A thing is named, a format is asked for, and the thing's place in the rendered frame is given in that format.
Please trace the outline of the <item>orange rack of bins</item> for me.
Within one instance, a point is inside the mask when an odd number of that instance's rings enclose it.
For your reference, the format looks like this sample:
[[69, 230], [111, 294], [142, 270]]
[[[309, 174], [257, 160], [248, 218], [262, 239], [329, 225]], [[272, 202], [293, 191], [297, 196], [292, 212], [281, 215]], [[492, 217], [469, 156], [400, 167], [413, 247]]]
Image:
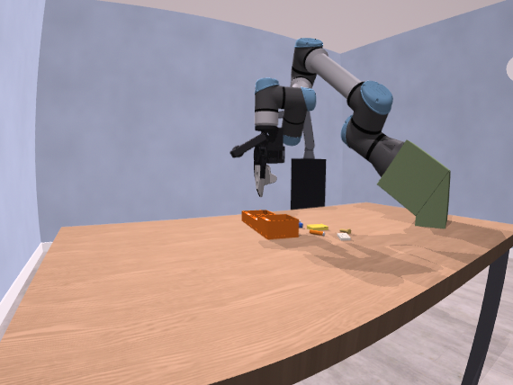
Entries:
[[243, 210], [242, 221], [266, 239], [299, 237], [299, 219], [269, 210]]

